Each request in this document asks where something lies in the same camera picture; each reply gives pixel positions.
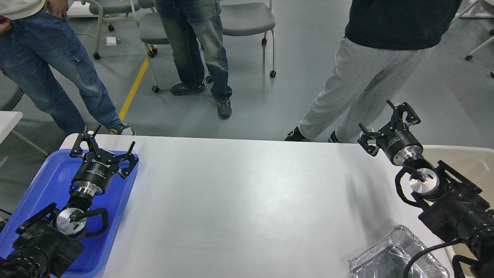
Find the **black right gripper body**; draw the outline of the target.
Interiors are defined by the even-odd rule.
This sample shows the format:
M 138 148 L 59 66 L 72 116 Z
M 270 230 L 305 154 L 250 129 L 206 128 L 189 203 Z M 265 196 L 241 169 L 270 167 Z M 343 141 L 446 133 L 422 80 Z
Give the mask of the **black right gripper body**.
M 422 154 L 422 145 L 407 128 L 385 128 L 378 133 L 380 136 L 376 139 L 377 146 L 395 166 L 402 166 L 406 159 Z

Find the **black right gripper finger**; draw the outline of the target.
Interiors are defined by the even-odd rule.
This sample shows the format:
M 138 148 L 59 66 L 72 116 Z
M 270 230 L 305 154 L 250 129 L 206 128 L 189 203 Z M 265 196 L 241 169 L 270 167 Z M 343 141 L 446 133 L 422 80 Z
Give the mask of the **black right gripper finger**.
M 409 132 L 411 125 L 417 125 L 421 122 L 418 114 L 413 107 L 407 102 L 395 106 L 390 100 L 386 103 L 393 109 L 393 114 L 388 124 L 386 124 L 386 132 Z
M 375 157 L 383 146 L 383 132 L 369 131 L 362 123 L 359 123 L 362 134 L 357 139 L 358 144 L 371 156 Z

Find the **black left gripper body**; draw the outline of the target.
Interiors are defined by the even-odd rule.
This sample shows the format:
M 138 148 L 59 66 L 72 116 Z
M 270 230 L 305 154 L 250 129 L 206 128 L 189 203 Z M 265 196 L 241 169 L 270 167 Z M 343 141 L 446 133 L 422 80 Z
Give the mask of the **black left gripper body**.
M 72 179 L 72 186 L 79 188 L 92 184 L 96 189 L 95 194 L 104 194 L 113 175 L 118 171 L 118 162 L 108 162 L 116 155 L 114 153 L 101 153 L 98 157 L 95 153 L 85 153 L 83 163 Z

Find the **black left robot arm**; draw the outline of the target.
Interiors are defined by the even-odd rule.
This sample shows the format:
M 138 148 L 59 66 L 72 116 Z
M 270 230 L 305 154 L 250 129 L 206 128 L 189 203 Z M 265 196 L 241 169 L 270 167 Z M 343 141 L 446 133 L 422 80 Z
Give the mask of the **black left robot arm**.
M 97 131 L 51 154 L 1 232 L 2 278 L 90 278 L 109 255 L 137 174 L 126 152 L 100 148 Z

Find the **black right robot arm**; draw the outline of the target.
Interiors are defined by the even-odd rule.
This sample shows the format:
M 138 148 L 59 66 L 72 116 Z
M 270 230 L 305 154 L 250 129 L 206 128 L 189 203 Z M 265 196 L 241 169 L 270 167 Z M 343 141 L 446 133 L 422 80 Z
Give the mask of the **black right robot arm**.
M 443 241 L 412 257 L 403 272 L 407 277 L 412 264 L 433 250 L 465 244 L 475 259 L 452 257 L 456 278 L 463 278 L 461 263 L 470 266 L 475 278 L 492 278 L 494 269 L 494 219 L 489 203 L 480 197 L 482 190 L 443 161 L 434 167 L 422 155 L 423 147 L 409 127 L 420 123 L 414 109 L 404 102 L 394 105 L 390 121 L 377 132 L 359 124 L 362 134 L 358 144 L 370 155 L 383 150 L 393 165 L 401 166 L 395 177 L 400 199 L 422 209 L 418 218 Z

